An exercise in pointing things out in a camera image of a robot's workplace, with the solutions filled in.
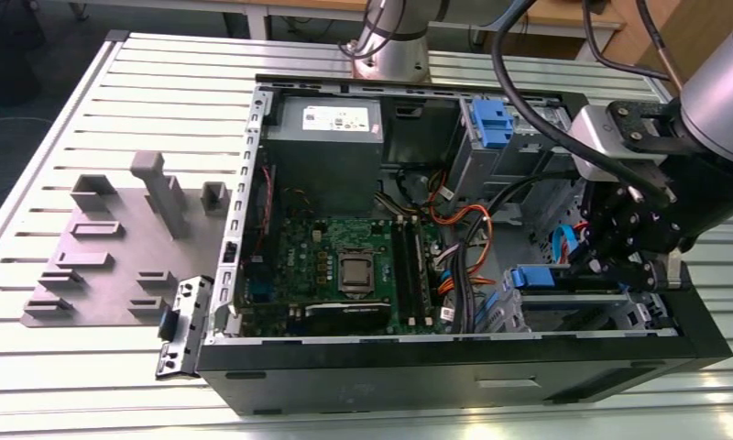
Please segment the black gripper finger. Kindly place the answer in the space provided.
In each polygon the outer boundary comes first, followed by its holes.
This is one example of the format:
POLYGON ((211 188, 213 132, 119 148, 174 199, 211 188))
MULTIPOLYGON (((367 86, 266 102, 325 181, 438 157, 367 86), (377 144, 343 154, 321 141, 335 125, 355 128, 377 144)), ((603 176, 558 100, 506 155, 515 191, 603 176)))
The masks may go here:
POLYGON ((615 182, 587 182, 579 206, 583 238, 570 252, 570 274, 603 273, 606 278, 639 278, 643 264, 633 245, 643 196, 615 182))
POLYGON ((679 257, 681 227, 658 214, 629 214, 614 226, 613 277, 631 291, 687 287, 679 257))

